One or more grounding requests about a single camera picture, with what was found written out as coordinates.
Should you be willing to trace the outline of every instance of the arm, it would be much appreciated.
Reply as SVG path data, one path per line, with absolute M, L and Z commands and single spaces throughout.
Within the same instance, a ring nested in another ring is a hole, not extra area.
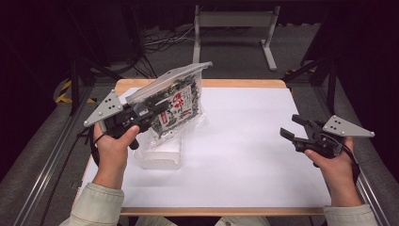
M 97 174 L 84 188 L 70 218 L 61 225 L 117 225 L 124 198 L 121 186 L 127 165 L 127 147 L 136 138 L 138 130 L 138 126 L 133 126 L 119 139 L 103 136 L 97 141 L 101 159 Z M 97 123 L 94 139 L 102 133 Z
M 347 137 L 344 144 L 353 150 L 353 138 Z M 370 206 L 360 200 L 352 179 L 352 162 L 345 152 L 332 159 L 312 150 L 305 151 L 305 155 L 320 167 L 329 186 L 331 206 L 325 207 L 329 226 L 377 225 Z

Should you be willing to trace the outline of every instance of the table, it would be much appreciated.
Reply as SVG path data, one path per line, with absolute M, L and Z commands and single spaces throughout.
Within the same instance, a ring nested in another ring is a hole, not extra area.
M 115 90 L 118 95 L 121 95 L 129 88 L 133 87 L 139 88 L 149 84 L 151 81 L 152 80 L 150 79 L 122 79 L 117 83 Z M 230 95 L 230 97 L 232 97 L 231 95 L 234 95 L 234 91 L 237 90 L 239 90 L 240 93 L 253 92 L 253 91 L 262 93 L 265 91 L 267 92 L 270 91 L 270 93 L 285 93 L 286 96 L 284 98 L 287 100 L 291 100 L 291 103 L 289 105 L 286 105 L 288 108 L 283 108 L 283 109 L 291 109 L 288 111 L 295 111 L 295 104 L 294 101 L 292 100 L 291 93 L 285 87 L 285 84 L 280 80 L 203 79 L 202 84 L 204 87 L 204 89 L 202 89 L 202 97 L 201 97 L 202 101 L 209 100 L 207 99 L 207 93 L 209 94 L 212 92 L 212 95 L 215 96 L 216 93 L 220 93 L 219 90 L 227 91 L 227 94 Z M 205 106 L 205 109 L 208 109 L 207 117 L 210 119 L 209 124 L 211 126 L 205 127 L 206 128 L 205 131 L 202 130 L 201 132 L 200 130 L 196 130 L 192 134 L 187 135 L 188 138 L 186 138 L 184 141 L 185 147 L 197 147 L 198 145 L 196 144 L 196 142 L 200 142 L 202 144 L 201 148 L 203 148 L 203 150 L 209 150 L 212 149 L 213 146 L 218 145 L 217 144 L 218 141 L 216 140 L 211 140 L 212 141 L 211 145 L 209 144 L 209 142 L 204 141 L 204 140 L 210 140 L 212 139 L 212 137 L 218 136 L 218 132 L 216 130 L 213 130 L 212 127 L 212 124 L 215 124 L 215 121 L 213 121 L 214 111 L 212 110 L 212 107 L 210 106 L 209 102 L 206 104 L 207 105 Z M 294 132 L 296 134 L 300 133 L 301 132 L 300 130 L 302 130 L 304 134 L 303 127 L 299 128 L 296 127 L 295 123 L 293 122 L 291 123 L 290 114 L 292 114 L 292 112 L 283 112 L 283 111 L 280 112 L 279 105 L 273 105 L 273 108 L 276 109 L 277 112 L 272 114 L 282 116 L 283 118 L 288 118 L 286 122 L 284 121 L 281 122 L 281 126 L 283 126 L 284 128 L 287 126 L 293 126 L 289 129 L 290 130 L 294 129 Z M 263 112 L 260 109 L 260 112 L 258 113 L 254 112 L 254 114 L 250 115 L 250 117 L 256 118 L 258 117 L 257 115 L 259 114 L 267 114 L 267 113 Z M 255 130 L 258 129 L 269 131 L 268 128 L 256 128 Z M 250 130 L 247 130 L 245 134 L 250 134 L 251 130 L 254 129 L 251 128 Z M 275 135 L 278 133 L 278 130 L 279 128 L 273 128 L 271 133 Z M 206 134 L 208 133 L 211 133 L 212 135 L 210 137 L 207 137 Z M 229 130 L 226 131 L 226 133 L 233 133 L 233 131 Z M 263 135 L 261 133 L 257 134 L 260 136 L 257 137 L 255 140 L 261 142 L 254 142 L 254 147 L 250 148 L 251 150 L 257 149 L 255 146 L 258 145 L 259 143 L 263 143 L 263 141 L 261 140 L 262 137 L 265 137 L 264 140 L 268 139 L 267 135 Z M 250 137 L 241 138 L 237 144 L 245 143 L 245 139 L 250 139 Z M 225 153 L 221 153 L 222 155 L 220 155 L 225 157 L 223 161 L 221 161 L 221 165 L 229 161 L 234 163 L 237 161 L 237 158 L 239 158 L 240 160 L 242 160 L 242 163 L 240 164 L 241 169 L 237 170 L 237 168 L 231 168 L 226 170 L 223 169 L 222 167 L 217 168 L 217 170 L 214 171 L 215 177 L 218 176 L 217 175 L 218 173 L 219 174 L 222 173 L 222 171 L 224 171 L 225 174 L 221 175 L 222 177 L 218 177 L 218 179 L 215 181 L 211 180 L 213 184 L 209 183 L 206 184 L 206 186 L 202 185 L 202 187 L 199 188 L 199 189 L 208 189 L 207 191 L 208 193 L 206 193 L 205 195 L 207 201 L 196 200 L 196 197 L 194 197 L 197 196 L 196 192 L 199 192 L 199 196 L 203 194 L 200 194 L 201 193 L 200 191 L 195 190 L 196 189 L 195 187 L 191 186 L 188 189 L 181 189 L 181 188 L 182 185 L 187 186 L 186 181 L 189 181 L 188 186 L 190 186 L 191 183 L 196 183 L 197 179 L 207 181 L 208 180 L 207 178 L 201 178 L 201 176 L 199 176 L 199 178 L 196 178 L 196 180 L 192 180 L 192 178 L 187 176 L 192 174 L 189 173 L 187 174 L 186 172 L 188 170 L 192 171 L 193 168 L 200 169 L 199 165 L 206 164 L 205 162 L 212 162 L 212 160 L 214 159 L 208 158 L 209 161 L 203 161 L 206 158 L 201 159 L 202 154 L 198 154 L 199 152 L 193 150 L 183 151 L 185 154 L 184 161 L 186 162 L 186 165 L 189 167 L 183 166 L 180 169 L 178 169 L 179 171 L 158 170 L 153 172 L 148 171 L 148 169 L 141 169 L 140 167 L 137 166 L 137 164 L 134 164 L 131 161 L 131 159 L 128 159 L 128 167 L 126 171 L 128 171 L 128 173 L 133 173 L 133 174 L 130 174 L 132 176 L 126 176 L 125 174 L 124 187 L 122 189 L 125 191 L 126 198 L 125 198 L 125 204 L 122 206 L 121 209 L 121 214 L 123 216 L 168 216 L 168 217 L 323 215 L 322 206 L 329 204 L 329 195 L 320 170 L 316 169 L 304 154 L 296 153 L 294 151 L 295 149 L 294 146 L 290 142 L 288 142 L 284 138 L 281 138 L 281 140 L 265 141 L 268 144 L 271 144 L 271 146 L 276 146 L 274 144 L 278 143 L 277 145 L 278 147 L 274 148 L 276 148 L 278 152 L 281 152 L 281 154 L 268 153 L 269 155 L 267 155 L 266 152 L 256 152 L 254 154 L 242 154 L 240 152 L 235 151 L 232 146 L 229 146 L 229 154 L 225 155 Z M 213 151 L 211 151 L 207 153 L 203 152 L 203 154 L 218 155 L 219 153 L 213 153 Z M 273 158 L 273 159 L 269 160 L 263 159 L 264 154 L 266 154 L 265 155 L 266 158 Z M 244 159 L 247 157 L 252 161 L 250 162 L 250 164 L 244 163 L 245 161 Z M 257 162 L 257 159 L 262 159 L 269 162 L 264 162 L 260 164 L 259 162 Z M 92 170 L 91 171 L 87 170 L 82 187 L 85 186 L 85 183 L 90 181 L 89 178 L 93 177 L 95 174 L 96 167 L 94 166 L 93 169 L 92 160 L 90 164 Z M 267 164 L 269 170 L 257 170 L 259 166 Z M 245 169 L 248 166 L 250 168 L 251 166 L 254 166 L 254 169 Z M 206 174 L 206 173 L 207 173 L 206 170 L 201 169 L 201 174 Z M 236 196 L 228 196 L 227 199 L 220 198 L 223 196 L 223 194 L 220 193 L 216 194 L 214 191 L 220 189 L 220 185 L 223 186 L 223 183 L 228 183 L 229 185 L 230 183 L 229 180 L 234 176 L 245 180 L 241 180 L 242 181 L 241 184 L 236 183 L 234 186 L 226 186 L 222 188 L 225 189 L 225 192 L 227 194 L 229 194 L 230 192 L 232 194 L 236 194 Z M 274 180 L 274 182 L 270 181 L 269 182 L 270 184 L 266 185 L 265 182 L 263 181 L 261 182 L 261 185 L 253 186 L 251 184 L 252 182 L 253 184 L 256 184 L 257 182 L 260 181 L 259 176 L 262 177 L 264 176 L 265 180 L 268 180 L 267 177 L 271 177 L 272 181 Z M 223 178 L 223 180 L 225 181 L 223 181 L 222 184 L 215 183 L 218 182 L 220 178 Z M 251 187 L 251 188 L 255 187 L 255 189 L 247 190 L 246 187 Z M 271 195 L 267 195 L 268 197 L 267 202 L 269 202 L 268 205 L 270 206 L 266 206 L 266 204 L 264 204 L 263 202 L 259 202 L 259 200 L 263 200 L 263 197 L 259 199 L 258 197 L 253 197 L 253 194 L 256 194 L 255 196 L 258 195 L 262 196 L 265 193 L 267 193 L 266 191 L 265 192 L 263 192 L 262 190 L 260 191 L 258 188 L 266 190 L 268 189 L 270 191 L 269 194 Z M 177 197 L 178 195 L 171 194 L 170 196 L 162 196 L 151 199 L 151 197 L 158 196 L 160 193 L 163 192 L 163 190 L 166 190 L 167 192 L 170 191 L 174 192 L 176 190 L 179 190 L 179 192 L 183 192 L 186 195 L 182 195 L 182 197 Z M 220 203 L 215 204 L 213 202 L 213 197 L 216 196 L 218 199 L 220 198 L 218 200 L 218 202 Z M 288 204 L 284 203 L 285 201 L 280 202 L 279 200 L 274 200 L 276 199 L 276 197 L 279 197 L 278 199 L 287 199 Z M 129 206 L 129 202 L 131 201 L 133 202 L 138 201 L 141 203 L 139 204 L 141 206 L 133 206 L 133 207 Z

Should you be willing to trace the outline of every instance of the floor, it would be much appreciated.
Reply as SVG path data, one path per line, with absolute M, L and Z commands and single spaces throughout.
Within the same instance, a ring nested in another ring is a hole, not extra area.
M 280 79 L 291 69 L 300 67 L 299 62 L 308 49 L 319 25 L 278 26 L 271 43 L 271 50 L 278 69 L 270 72 L 259 43 L 265 35 L 259 28 L 250 29 L 212 29 L 201 32 L 200 61 L 212 61 L 214 66 L 203 72 L 203 78 L 257 78 Z M 149 30 L 147 34 L 158 32 Z M 184 42 L 166 46 L 147 45 L 148 61 L 143 58 L 131 69 L 121 75 L 131 77 L 159 76 L 170 69 L 188 65 L 192 61 L 193 39 L 186 37 Z M 124 64 L 113 65 L 110 70 L 118 70 Z M 303 76 L 287 84 L 293 91 L 293 97 L 300 115 L 309 119 L 329 118 L 325 106 L 326 84 L 314 88 L 308 83 L 308 76 Z M 98 76 L 93 88 L 81 87 L 84 97 L 78 113 L 70 117 L 71 104 L 59 103 L 56 110 L 32 137 L 21 153 L 13 168 L 0 184 L 0 225 L 57 225 L 69 216 L 79 184 L 88 162 L 90 152 L 84 136 L 77 136 L 83 131 L 83 121 L 94 110 L 95 104 L 86 103 L 87 98 L 101 101 L 115 86 L 116 81 Z M 59 89 L 54 90 L 55 97 Z M 347 100 L 344 90 L 338 83 L 336 88 L 336 114 L 353 123 L 360 124 L 356 112 Z M 399 225 L 397 208 L 399 207 L 399 185 L 391 177 L 378 157 L 368 138 L 356 139 L 357 159 L 367 182 L 373 189 L 373 207 L 378 212 L 381 225 Z M 49 157 L 55 159 L 54 169 L 47 169 Z M 35 183 L 42 172 L 49 172 L 42 179 L 43 189 L 34 193 Z M 33 203 L 26 203 L 30 194 L 37 194 Z M 316 216 L 272 217 L 268 218 L 275 225 L 321 225 L 324 218 Z M 122 225 L 128 225 L 127 218 L 120 218 Z

